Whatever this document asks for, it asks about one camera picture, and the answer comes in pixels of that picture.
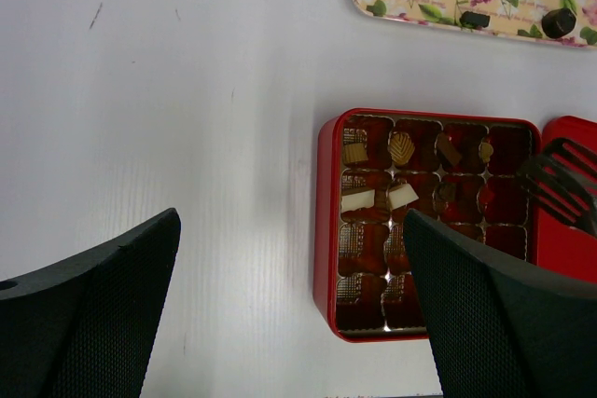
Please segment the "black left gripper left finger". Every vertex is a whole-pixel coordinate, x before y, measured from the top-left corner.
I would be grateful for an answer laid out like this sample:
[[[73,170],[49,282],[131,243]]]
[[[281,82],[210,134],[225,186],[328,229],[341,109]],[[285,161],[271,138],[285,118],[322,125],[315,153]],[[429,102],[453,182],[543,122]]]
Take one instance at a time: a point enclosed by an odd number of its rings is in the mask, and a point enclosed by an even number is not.
[[[3,280],[2,396],[139,396],[180,234],[170,208],[112,240]]]

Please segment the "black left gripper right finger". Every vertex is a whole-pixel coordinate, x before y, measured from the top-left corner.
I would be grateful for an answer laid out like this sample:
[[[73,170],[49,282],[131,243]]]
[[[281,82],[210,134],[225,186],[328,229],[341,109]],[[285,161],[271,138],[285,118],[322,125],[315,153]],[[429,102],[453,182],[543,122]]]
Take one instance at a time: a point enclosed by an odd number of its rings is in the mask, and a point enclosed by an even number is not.
[[[418,211],[403,236],[444,396],[595,396],[595,284]]]

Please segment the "red box lid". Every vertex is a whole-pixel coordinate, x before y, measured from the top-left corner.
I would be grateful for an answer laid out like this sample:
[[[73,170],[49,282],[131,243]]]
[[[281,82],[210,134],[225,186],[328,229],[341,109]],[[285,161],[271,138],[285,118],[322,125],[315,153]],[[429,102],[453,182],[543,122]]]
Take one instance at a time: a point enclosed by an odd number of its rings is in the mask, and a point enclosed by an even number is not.
[[[543,129],[543,148],[557,137],[566,137],[596,151],[596,123],[579,117],[552,119]],[[596,282],[596,239],[558,222],[542,209],[536,212],[533,261],[540,267],[582,281]]]

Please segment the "small dark square chocolate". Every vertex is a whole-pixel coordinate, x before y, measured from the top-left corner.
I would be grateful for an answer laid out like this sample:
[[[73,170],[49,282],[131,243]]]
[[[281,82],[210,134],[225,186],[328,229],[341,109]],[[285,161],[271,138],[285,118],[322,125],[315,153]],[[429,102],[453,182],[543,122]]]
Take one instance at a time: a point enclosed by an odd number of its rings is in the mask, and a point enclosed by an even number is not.
[[[437,186],[437,200],[443,204],[456,201],[457,184],[453,182],[442,182]]]

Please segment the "metal tweezers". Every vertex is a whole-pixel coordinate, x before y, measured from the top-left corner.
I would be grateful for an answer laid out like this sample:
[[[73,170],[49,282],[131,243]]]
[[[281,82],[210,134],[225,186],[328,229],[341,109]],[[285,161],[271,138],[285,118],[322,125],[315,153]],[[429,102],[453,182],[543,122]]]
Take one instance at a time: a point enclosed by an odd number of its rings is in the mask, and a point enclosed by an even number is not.
[[[560,223],[596,235],[596,153],[558,137],[517,171],[522,188]]]

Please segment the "white chocolate piece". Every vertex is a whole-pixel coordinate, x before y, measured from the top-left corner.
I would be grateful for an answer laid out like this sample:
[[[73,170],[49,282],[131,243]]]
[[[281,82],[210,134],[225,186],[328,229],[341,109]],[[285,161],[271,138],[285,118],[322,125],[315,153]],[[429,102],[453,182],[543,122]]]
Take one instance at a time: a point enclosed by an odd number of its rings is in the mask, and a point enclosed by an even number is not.
[[[387,194],[391,210],[405,207],[419,199],[414,188],[408,184],[399,184],[391,187]]]
[[[376,192],[372,188],[360,188],[346,191],[341,196],[340,211],[342,213],[371,208],[375,205]]]

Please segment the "tan chocolate piece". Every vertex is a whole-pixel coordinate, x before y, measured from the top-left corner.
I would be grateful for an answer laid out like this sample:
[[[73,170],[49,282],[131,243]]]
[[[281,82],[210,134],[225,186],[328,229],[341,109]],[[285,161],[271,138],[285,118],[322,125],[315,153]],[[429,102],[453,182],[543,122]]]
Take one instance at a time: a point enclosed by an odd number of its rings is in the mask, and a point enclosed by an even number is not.
[[[479,159],[487,165],[493,155],[493,146],[488,142],[481,142],[479,145]]]

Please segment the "dark chocolate piece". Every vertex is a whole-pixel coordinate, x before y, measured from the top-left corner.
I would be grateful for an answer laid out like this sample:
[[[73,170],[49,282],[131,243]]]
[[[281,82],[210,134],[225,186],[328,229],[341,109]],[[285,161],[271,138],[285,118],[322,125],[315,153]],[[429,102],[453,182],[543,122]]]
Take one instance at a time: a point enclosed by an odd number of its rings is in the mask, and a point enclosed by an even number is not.
[[[452,167],[457,166],[460,163],[460,161],[462,160],[461,153],[456,149],[454,144],[451,142],[450,137],[444,132],[441,132],[437,136],[436,149],[447,160],[449,165]]]

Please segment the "ridged caramel chocolate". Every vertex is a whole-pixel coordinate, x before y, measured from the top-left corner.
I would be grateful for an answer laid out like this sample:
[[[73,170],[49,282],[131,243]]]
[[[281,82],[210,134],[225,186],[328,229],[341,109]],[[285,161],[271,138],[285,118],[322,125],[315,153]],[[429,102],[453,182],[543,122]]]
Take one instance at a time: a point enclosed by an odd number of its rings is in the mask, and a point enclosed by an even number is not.
[[[389,141],[389,153],[397,167],[409,163],[415,151],[415,145],[406,132],[395,133]]]

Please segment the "brown chocolate piece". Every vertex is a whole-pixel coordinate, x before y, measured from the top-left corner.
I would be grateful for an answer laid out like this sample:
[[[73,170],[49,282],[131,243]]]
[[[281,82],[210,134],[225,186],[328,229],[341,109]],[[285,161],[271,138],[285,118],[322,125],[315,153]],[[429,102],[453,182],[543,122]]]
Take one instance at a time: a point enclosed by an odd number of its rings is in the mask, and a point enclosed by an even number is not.
[[[342,162],[345,166],[368,162],[367,147],[363,142],[346,144],[342,148]]]

